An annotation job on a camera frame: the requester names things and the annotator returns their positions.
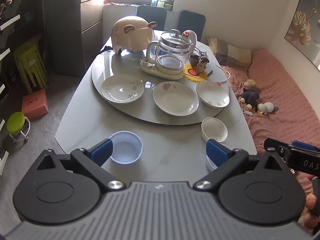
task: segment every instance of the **yellow plush toy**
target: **yellow plush toy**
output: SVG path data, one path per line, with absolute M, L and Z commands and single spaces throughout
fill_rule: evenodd
M 253 79 L 248 79 L 246 82 L 244 82 L 244 86 L 246 88 L 255 88 L 257 87 L 257 84 Z

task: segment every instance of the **human hand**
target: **human hand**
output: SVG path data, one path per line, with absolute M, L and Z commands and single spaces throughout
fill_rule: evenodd
M 312 180 L 314 176 L 313 175 L 308 175 L 308 179 Z M 318 225 L 318 223 L 320 222 L 319 217 L 317 217 L 316 215 L 312 214 L 311 211 L 313 210 L 313 208 L 315 207 L 317 203 L 317 198 L 315 195 L 313 195 L 312 193 L 310 193 L 307 196 L 306 199 L 306 212 L 303 216 L 303 223 L 302 223 L 302 227 L 307 230 L 309 233 L 313 233 L 313 229 Z

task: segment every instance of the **yellow placemat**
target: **yellow placemat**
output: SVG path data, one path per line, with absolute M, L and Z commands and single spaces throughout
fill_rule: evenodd
M 199 73 L 198 71 L 194 70 L 190 64 L 186 64 L 184 67 L 184 77 L 193 82 L 208 80 L 207 73 Z

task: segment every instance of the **plaid pillow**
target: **plaid pillow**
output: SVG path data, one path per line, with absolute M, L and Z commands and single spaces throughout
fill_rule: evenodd
M 231 46 L 216 38 L 208 38 L 208 43 L 220 65 L 248 71 L 252 60 L 251 50 Z

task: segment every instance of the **pink bedspread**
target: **pink bedspread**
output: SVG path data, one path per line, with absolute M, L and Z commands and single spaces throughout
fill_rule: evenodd
M 257 83 L 260 99 L 257 103 L 272 102 L 279 109 L 271 114 L 245 115 L 258 154 L 264 153 L 263 143 L 268 137 L 291 143 L 294 140 L 320 146 L 320 122 L 311 105 L 286 72 L 281 63 L 267 50 L 254 53 L 249 77 L 242 71 L 224 67 L 232 73 L 229 83 L 242 109 L 248 110 L 240 102 L 244 82 L 253 79 Z M 312 190 L 310 181 L 302 172 L 297 179 L 306 192 Z

